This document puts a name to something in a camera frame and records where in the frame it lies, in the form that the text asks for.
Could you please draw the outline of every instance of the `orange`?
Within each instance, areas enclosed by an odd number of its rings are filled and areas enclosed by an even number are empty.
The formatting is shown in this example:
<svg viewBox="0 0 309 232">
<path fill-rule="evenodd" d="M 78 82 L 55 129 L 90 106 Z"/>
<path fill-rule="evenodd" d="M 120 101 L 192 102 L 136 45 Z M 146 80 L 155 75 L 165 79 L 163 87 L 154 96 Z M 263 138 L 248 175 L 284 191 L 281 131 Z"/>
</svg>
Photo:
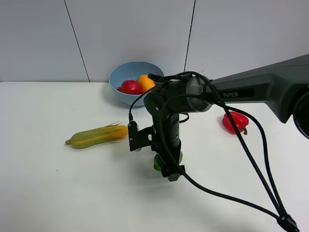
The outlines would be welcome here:
<svg viewBox="0 0 309 232">
<path fill-rule="evenodd" d="M 141 87 L 142 93 L 146 92 L 150 88 L 155 86 L 155 82 L 152 79 L 148 78 L 148 75 L 141 75 L 139 79 L 137 80 Z"/>
</svg>

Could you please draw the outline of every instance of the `corn cob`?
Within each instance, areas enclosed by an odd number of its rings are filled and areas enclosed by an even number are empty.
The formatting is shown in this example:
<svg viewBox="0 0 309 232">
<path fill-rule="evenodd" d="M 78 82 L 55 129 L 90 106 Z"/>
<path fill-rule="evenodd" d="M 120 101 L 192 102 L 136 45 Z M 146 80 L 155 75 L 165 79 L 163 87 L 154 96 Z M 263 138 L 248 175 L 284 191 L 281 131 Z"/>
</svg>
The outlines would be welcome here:
<svg viewBox="0 0 309 232">
<path fill-rule="evenodd" d="M 93 130 L 78 132 L 66 141 L 66 145 L 81 149 L 94 144 L 116 141 L 124 138 L 126 135 L 127 126 L 110 124 Z"/>
</svg>

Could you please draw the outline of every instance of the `white table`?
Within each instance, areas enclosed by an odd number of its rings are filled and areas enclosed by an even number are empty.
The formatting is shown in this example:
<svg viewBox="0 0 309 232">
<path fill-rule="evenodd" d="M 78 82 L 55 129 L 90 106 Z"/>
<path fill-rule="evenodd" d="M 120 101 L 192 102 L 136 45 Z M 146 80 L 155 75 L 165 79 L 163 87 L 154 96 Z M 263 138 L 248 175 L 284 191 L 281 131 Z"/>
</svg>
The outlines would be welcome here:
<svg viewBox="0 0 309 232">
<path fill-rule="evenodd" d="M 283 231 L 270 216 L 208 195 L 184 177 L 168 182 L 153 169 L 148 148 L 130 152 L 127 141 L 65 146 L 76 132 L 128 122 L 128 108 L 112 98 L 105 83 L 0 83 L 1 232 Z M 234 106 L 264 126 L 283 203 L 309 231 L 309 141 L 264 104 Z M 223 114 L 214 106 L 181 125 L 187 172 L 275 211 L 237 137 L 222 129 Z M 145 108 L 133 115 L 140 128 L 152 123 Z M 252 122 L 247 128 L 245 141 L 265 173 L 259 131 Z"/>
</svg>

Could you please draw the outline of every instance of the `white wall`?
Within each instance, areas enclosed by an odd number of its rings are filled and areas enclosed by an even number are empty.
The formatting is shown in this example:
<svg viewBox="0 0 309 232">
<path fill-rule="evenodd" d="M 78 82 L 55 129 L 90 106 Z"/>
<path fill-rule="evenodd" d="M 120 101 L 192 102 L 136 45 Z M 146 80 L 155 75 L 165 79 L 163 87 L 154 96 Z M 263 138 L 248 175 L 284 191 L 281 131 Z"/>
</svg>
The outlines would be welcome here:
<svg viewBox="0 0 309 232">
<path fill-rule="evenodd" d="M 0 81 L 88 81 L 63 0 L 0 1 Z"/>
<path fill-rule="evenodd" d="M 186 70 L 210 79 L 309 53 L 308 0 L 197 0 Z"/>
<path fill-rule="evenodd" d="M 183 71 L 194 0 L 67 0 L 90 81 L 143 60 Z"/>
</svg>

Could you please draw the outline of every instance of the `blue bowl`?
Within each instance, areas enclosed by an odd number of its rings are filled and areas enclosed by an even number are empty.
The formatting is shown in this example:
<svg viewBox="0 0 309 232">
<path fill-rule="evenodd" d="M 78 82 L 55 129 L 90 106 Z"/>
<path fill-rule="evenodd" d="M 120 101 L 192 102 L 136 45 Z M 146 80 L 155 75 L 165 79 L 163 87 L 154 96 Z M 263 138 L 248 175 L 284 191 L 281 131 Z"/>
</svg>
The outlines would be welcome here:
<svg viewBox="0 0 309 232">
<path fill-rule="evenodd" d="M 129 62 L 115 68 L 109 77 L 110 85 L 117 96 L 118 100 L 131 105 L 133 101 L 138 98 L 140 95 L 131 95 L 125 94 L 117 90 L 118 87 L 126 80 L 138 80 L 140 75 L 143 74 L 155 74 L 163 76 L 162 70 L 150 63 L 147 62 Z M 144 105 L 144 97 L 139 99 L 134 106 Z"/>
</svg>

